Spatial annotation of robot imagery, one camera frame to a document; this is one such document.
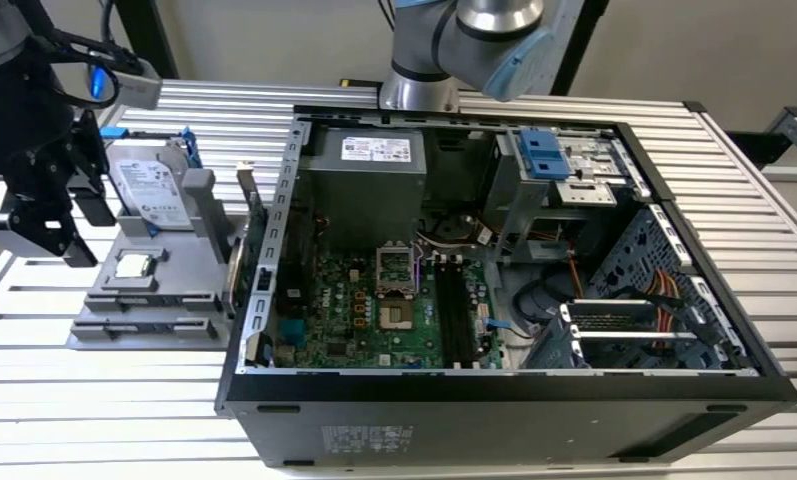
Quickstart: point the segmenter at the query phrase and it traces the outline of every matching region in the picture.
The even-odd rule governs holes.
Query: wire bundle
[[[657,270],[656,274],[653,275],[653,283],[648,289],[648,295],[653,294],[680,299],[680,288],[677,286],[677,281],[664,270]],[[672,331],[673,318],[673,315],[663,310],[661,307],[656,307],[656,323],[657,331],[660,333],[669,333]],[[665,344],[664,342],[656,342],[653,346],[657,348],[664,348]]]

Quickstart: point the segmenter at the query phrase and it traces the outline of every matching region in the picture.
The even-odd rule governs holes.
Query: sticker
[[[478,234],[478,243],[486,245],[490,243],[490,238],[493,238],[493,230],[488,227],[481,227],[481,233]]]
[[[156,160],[126,160],[115,165],[144,219],[158,228],[190,228],[190,216],[170,168]]]
[[[410,140],[406,138],[348,137],[342,140],[342,160],[410,163]]]
[[[328,453],[406,453],[413,425],[325,425],[321,434]]]

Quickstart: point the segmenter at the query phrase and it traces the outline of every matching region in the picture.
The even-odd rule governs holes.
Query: motherboard chip
[[[328,356],[346,357],[348,356],[348,344],[342,343],[342,342],[328,343]]]

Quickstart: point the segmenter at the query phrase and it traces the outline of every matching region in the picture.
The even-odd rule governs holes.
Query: cable
[[[541,276],[536,280],[532,280],[529,283],[526,283],[522,287],[520,287],[520,290],[517,290],[517,293],[514,293],[514,296],[510,299],[512,310],[516,313],[514,320],[525,321],[528,323],[534,323],[540,325],[546,325],[552,321],[553,318],[551,315],[529,315],[522,309],[522,305],[520,304],[522,297],[529,292],[534,292],[534,289],[537,288],[541,288],[546,292],[546,295],[549,295],[552,299],[559,303],[568,303],[571,300],[573,300],[575,295],[565,294],[561,290],[559,290],[548,284],[548,281],[552,278],[552,276],[557,273],[561,273],[564,270],[567,270],[567,268],[567,263],[559,263],[548,266],[541,272]],[[542,310],[542,306],[538,304],[537,300],[534,298],[533,300],[534,304]],[[520,325],[520,328],[522,328],[526,331],[529,330],[525,325]]]
[[[377,4],[381,7],[381,12],[384,12],[384,18],[386,18],[386,23],[389,23],[389,29],[394,32],[396,23],[393,22],[393,19],[389,17],[389,11],[386,10],[386,6],[384,5],[384,0],[377,0]]]
[[[522,332],[520,332],[517,329],[514,329],[514,327],[512,327],[512,325],[510,325],[510,322],[502,322],[493,318],[485,318],[484,325],[485,325],[485,327],[489,327],[489,328],[501,328],[502,330],[510,330],[514,333],[514,335],[517,337],[522,338],[524,340],[534,340],[534,336],[532,336],[532,334],[525,335]]]
[[[66,93],[63,88],[57,87],[51,88],[51,92],[55,96],[61,98],[63,102],[69,103],[74,107],[78,107],[85,110],[101,110],[110,107],[117,102],[117,98],[119,98],[119,78],[117,78],[114,71],[110,69],[110,67],[107,67],[107,65],[105,65],[105,62],[102,62],[101,60],[87,56],[85,59],[85,63],[97,68],[101,68],[105,72],[105,75],[107,75],[107,79],[110,80],[110,84],[114,89],[110,98],[107,100],[101,100],[95,102],[93,100],[87,100],[85,98],[70,95],[69,93]]]
[[[568,262],[571,264],[571,275],[573,276],[573,288],[576,289],[576,298],[584,298],[583,282],[580,282],[580,274],[576,271],[576,262],[573,261],[573,242],[568,242]]]
[[[105,0],[102,5],[102,41],[115,44],[114,34],[110,31],[110,17],[114,12],[114,0]]]
[[[522,333],[520,333],[514,327],[508,327],[505,330],[510,330],[510,332],[520,338],[522,338],[524,340],[534,340],[534,337],[532,335],[524,335]]]
[[[450,241],[446,239],[437,239],[434,240],[430,236],[430,234],[425,234],[422,232],[416,232],[416,234],[418,235],[418,237],[425,240],[428,243],[430,243],[434,247],[437,248],[461,248],[461,247],[474,247],[477,245],[477,243],[466,243],[462,241]]]

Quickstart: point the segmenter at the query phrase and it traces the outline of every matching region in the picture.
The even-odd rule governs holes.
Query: metal slotted surface
[[[628,122],[773,353],[797,386],[797,216],[745,168],[708,116],[680,103],[525,97],[510,104],[464,93],[464,111]],[[156,111],[111,123],[176,132],[189,125],[214,168],[217,196],[244,209],[234,168],[256,166],[270,201],[293,104],[372,107],[372,89],[168,82]],[[97,255],[117,228],[82,234]],[[0,478],[745,478],[797,479],[797,408],[676,464],[596,467],[393,468],[274,471],[233,420],[214,416],[220,352],[73,352],[62,345],[98,270],[54,259],[0,257]]]

